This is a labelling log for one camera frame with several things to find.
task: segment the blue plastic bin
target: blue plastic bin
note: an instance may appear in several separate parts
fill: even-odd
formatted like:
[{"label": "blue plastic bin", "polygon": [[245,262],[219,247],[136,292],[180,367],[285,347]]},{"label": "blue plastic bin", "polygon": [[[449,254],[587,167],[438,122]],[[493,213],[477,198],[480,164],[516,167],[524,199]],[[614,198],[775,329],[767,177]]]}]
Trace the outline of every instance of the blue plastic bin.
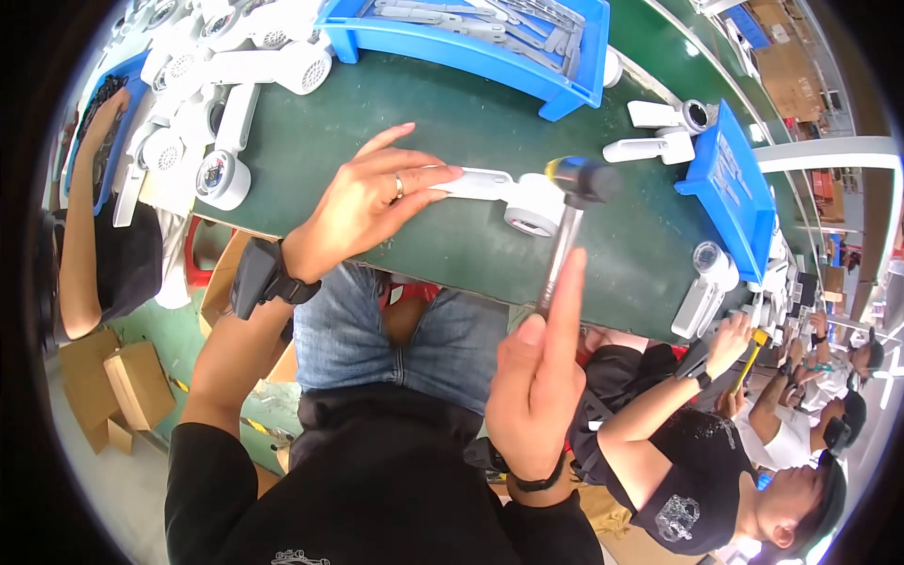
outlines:
[{"label": "blue plastic bin", "polygon": [[[124,145],[127,140],[128,126],[132,123],[132,118],[135,116],[135,112],[138,110],[138,104],[141,103],[141,99],[145,96],[147,92],[147,84],[141,80],[141,68],[145,66],[145,59],[147,59],[147,54],[150,51],[145,51],[143,53],[139,53],[135,57],[131,59],[127,59],[122,61],[116,67],[113,67],[109,71],[104,73],[104,76],[100,77],[98,80],[98,84],[95,85],[94,90],[91,92],[91,98],[94,99],[95,95],[98,93],[98,90],[104,84],[104,79],[107,75],[111,74],[114,77],[128,77],[128,82],[126,83],[126,90],[128,90],[129,94],[132,95],[131,100],[128,102],[128,108],[122,115],[122,119],[119,121],[119,129],[117,130],[116,137],[113,139],[113,145],[110,147],[110,155],[107,159],[107,168],[104,170],[104,180],[100,185],[100,194],[98,195],[98,201],[94,203],[94,215],[98,215],[100,213],[100,208],[109,200],[110,197],[110,188],[113,186],[113,176],[116,173],[116,165],[119,161],[119,156],[122,155],[125,150]],[[69,164],[66,168],[66,182],[63,186],[63,193],[67,196],[69,195],[69,185],[72,180],[72,166],[75,164],[75,155],[79,152],[79,140],[74,139],[72,141],[72,151],[70,153]]]},{"label": "blue plastic bin", "polygon": [[[370,49],[432,61],[502,82],[514,89],[546,101],[540,116],[556,121],[584,104],[599,108],[603,99],[603,63],[609,36],[609,4],[601,0],[559,0],[587,19],[580,42],[580,64],[575,80],[550,71],[535,61],[505,48],[473,37],[452,33],[430,25],[408,24],[355,14],[363,0],[330,0],[315,27],[323,29],[333,43],[339,61],[358,62],[358,49]],[[463,0],[442,4],[467,5]],[[552,24],[531,19],[549,31]],[[524,25],[519,29],[535,35]],[[560,62],[556,53],[546,53]]]},{"label": "blue plastic bin", "polygon": [[725,15],[731,18],[731,21],[738,26],[738,30],[750,42],[750,47],[763,49],[772,44],[766,32],[759,26],[759,22],[753,19],[753,16],[750,15],[750,12],[744,6],[732,6],[725,11]]},{"label": "blue plastic bin", "polygon": [[776,203],[757,158],[728,103],[719,104],[716,124],[697,136],[697,154],[679,194],[696,194],[738,266],[741,280],[762,284]]}]

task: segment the printed graphic on shirt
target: printed graphic on shirt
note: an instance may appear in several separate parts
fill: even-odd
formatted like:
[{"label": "printed graphic on shirt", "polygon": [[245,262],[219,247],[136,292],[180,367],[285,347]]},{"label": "printed graphic on shirt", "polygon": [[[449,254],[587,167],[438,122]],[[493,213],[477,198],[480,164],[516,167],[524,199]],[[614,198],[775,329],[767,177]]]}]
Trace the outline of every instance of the printed graphic on shirt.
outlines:
[{"label": "printed graphic on shirt", "polygon": [[659,535],[666,541],[691,540],[691,528],[700,519],[700,505],[692,498],[673,494],[656,515]]},{"label": "printed graphic on shirt", "polygon": [[305,557],[305,550],[285,550],[277,551],[276,558],[270,565],[330,565],[330,560]]}]

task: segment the tray of parts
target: tray of parts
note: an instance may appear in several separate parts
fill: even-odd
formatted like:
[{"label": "tray of parts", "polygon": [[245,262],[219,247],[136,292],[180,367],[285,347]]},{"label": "tray of parts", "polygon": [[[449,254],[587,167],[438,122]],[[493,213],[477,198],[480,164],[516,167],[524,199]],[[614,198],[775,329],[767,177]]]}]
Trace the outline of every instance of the tray of parts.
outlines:
[{"label": "tray of parts", "polygon": [[549,121],[603,98],[600,0],[330,0],[315,27],[342,62],[369,49],[454,67],[544,100]]}]

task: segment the wrist strap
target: wrist strap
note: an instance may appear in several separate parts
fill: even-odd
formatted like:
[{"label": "wrist strap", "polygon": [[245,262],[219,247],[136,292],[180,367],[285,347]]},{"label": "wrist strap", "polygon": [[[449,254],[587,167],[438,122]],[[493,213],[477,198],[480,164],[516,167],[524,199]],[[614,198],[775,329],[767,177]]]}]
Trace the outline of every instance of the wrist strap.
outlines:
[{"label": "wrist strap", "polygon": [[515,485],[518,486],[519,489],[524,491],[525,493],[536,493],[538,491],[545,491],[551,486],[555,485],[556,482],[559,481],[559,477],[562,474],[562,468],[565,467],[565,450],[563,449],[561,454],[559,455],[559,462],[556,463],[556,468],[552,470],[552,475],[548,479],[542,479],[540,481],[523,481],[515,473],[511,473],[512,478],[514,479]]}]

